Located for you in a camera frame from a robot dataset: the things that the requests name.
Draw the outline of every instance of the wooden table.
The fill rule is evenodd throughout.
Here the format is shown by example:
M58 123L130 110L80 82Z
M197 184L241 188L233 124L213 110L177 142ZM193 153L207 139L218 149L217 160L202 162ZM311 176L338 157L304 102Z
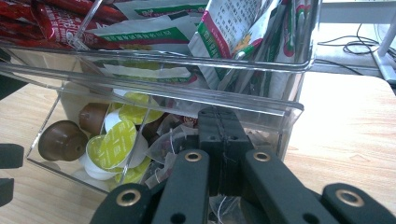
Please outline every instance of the wooden table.
M27 85L0 101L0 142L25 150L56 92ZM307 73L285 163L310 189L344 182L365 190L396 214L396 98L374 77ZM0 170L15 178L14 199L0 223L89 223L105 195L26 162Z

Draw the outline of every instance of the wooden surface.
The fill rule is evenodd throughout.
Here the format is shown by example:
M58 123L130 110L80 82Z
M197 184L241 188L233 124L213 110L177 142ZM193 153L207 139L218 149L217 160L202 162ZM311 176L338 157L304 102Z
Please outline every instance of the wooden surface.
M0 142L25 150L56 92L27 85L0 101ZM374 77L305 76L305 112L294 125L285 163L310 189L344 182L365 190L396 214L396 98ZM29 162L0 170L15 178L14 199L0 223L89 223L105 198Z

